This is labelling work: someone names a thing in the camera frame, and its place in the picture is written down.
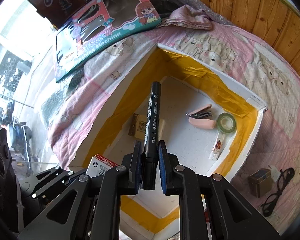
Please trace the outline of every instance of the cartoon girl illustration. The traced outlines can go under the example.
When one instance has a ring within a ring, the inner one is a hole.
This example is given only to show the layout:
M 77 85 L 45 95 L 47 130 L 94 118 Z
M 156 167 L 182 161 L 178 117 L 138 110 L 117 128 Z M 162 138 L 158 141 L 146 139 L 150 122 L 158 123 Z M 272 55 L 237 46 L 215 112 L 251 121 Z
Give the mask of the cartoon girl illustration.
M 158 12 L 149 1 L 138 4 L 136 10 L 142 25 L 154 22 L 159 18 Z

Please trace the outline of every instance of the pink bedsheet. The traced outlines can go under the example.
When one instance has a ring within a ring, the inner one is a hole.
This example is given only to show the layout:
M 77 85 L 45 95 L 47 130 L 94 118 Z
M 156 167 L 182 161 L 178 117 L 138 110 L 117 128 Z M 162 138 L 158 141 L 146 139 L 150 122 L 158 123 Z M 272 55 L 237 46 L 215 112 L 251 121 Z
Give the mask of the pink bedsheet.
M 234 26 L 212 25 L 210 31 L 178 26 L 154 29 L 96 55 L 86 63 L 79 89 L 49 127 L 48 139 L 61 166 L 67 167 L 104 102 L 131 68 L 156 44 L 173 47 L 223 71 L 267 102 L 255 145 L 232 184 L 261 211 L 260 204 L 269 194 L 253 197 L 247 176 L 269 165 L 279 170 L 293 167 L 293 180 L 267 218 L 282 234 L 300 211 L 300 78 L 260 38 Z

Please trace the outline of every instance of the wooden wall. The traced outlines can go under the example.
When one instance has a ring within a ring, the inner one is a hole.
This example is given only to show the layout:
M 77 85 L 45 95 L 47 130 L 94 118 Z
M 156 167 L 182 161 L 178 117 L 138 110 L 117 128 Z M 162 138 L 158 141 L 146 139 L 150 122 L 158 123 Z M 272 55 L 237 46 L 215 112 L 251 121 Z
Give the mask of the wooden wall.
M 278 51 L 300 76 L 300 17 L 281 0 L 200 0 Z

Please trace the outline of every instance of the pink and teal toy box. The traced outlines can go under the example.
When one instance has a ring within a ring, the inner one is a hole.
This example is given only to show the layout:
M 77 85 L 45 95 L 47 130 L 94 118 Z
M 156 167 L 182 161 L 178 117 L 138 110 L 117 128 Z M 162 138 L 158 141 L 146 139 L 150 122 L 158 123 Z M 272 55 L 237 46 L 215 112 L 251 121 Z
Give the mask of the pink and teal toy box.
M 55 76 L 60 82 L 96 53 L 161 19 L 149 0 L 92 0 L 56 35 Z

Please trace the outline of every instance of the black speaker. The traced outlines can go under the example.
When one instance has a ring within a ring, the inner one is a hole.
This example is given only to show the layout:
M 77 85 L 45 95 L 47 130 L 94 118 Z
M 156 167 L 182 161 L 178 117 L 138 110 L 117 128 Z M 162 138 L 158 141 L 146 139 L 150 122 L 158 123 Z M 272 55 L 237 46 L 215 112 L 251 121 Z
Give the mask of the black speaker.
M 6 130 L 0 129 L 0 217 L 12 232 L 18 232 L 16 175 L 7 144 Z

